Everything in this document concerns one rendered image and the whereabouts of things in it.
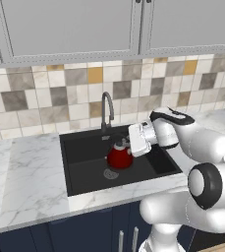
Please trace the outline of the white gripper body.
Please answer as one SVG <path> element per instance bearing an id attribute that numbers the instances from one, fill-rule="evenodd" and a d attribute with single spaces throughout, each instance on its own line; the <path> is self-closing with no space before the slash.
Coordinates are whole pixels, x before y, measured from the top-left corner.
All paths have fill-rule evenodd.
<path id="1" fill-rule="evenodd" d="M 129 127 L 129 137 L 132 155 L 137 158 L 141 157 L 151 150 L 151 144 L 145 136 L 147 123 L 137 123 Z"/>

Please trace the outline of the black sink basin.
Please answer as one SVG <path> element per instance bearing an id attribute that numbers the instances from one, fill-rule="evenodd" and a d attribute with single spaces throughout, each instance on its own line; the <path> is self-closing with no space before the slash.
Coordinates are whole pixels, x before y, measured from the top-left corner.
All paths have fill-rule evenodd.
<path id="1" fill-rule="evenodd" d="M 60 136 L 68 196 L 141 182 L 181 173 L 177 163 L 158 145 L 130 167 L 115 169 L 107 164 L 107 155 L 115 141 L 129 136 L 128 125 Z"/>

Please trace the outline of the wide navy base cabinet door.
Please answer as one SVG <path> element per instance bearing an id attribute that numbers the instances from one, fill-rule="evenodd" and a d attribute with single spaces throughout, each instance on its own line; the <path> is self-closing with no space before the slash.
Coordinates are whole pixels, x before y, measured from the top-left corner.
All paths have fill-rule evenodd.
<path id="1" fill-rule="evenodd" d="M 127 243 L 130 207 L 121 205 L 33 225 L 36 252 L 118 252 L 119 231 Z"/>

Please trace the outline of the narrow navy base cabinet panel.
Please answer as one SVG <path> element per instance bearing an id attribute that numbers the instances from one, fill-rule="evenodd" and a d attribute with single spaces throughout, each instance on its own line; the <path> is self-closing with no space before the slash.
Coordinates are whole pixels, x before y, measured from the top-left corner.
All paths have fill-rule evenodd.
<path id="1" fill-rule="evenodd" d="M 35 252 L 27 227 L 0 233 L 0 252 Z"/>

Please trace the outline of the dark grey curved tap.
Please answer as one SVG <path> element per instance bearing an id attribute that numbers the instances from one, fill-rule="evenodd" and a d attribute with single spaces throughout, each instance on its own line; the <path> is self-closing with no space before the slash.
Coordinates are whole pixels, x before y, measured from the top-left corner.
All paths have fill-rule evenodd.
<path id="1" fill-rule="evenodd" d="M 108 101 L 108 105 L 109 105 L 109 123 L 107 124 L 105 122 L 105 101 Z M 113 106 L 113 102 L 112 102 L 112 98 L 109 92 L 104 92 L 102 94 L 102 116 L 101 116 L 101 132 L 104 134 L 106 132 L 106 129 L 111 127 L 111 122 L 114 120 L 114 106 Z"/>

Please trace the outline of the wide grey wall cabinet door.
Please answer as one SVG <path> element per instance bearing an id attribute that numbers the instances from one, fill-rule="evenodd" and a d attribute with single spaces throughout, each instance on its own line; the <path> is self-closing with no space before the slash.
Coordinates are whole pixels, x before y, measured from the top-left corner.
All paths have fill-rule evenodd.
<path id="1" fill-rule="evenodd" d="M 142 1 L 0 0 L 0 68 L 131 58 Z"/>

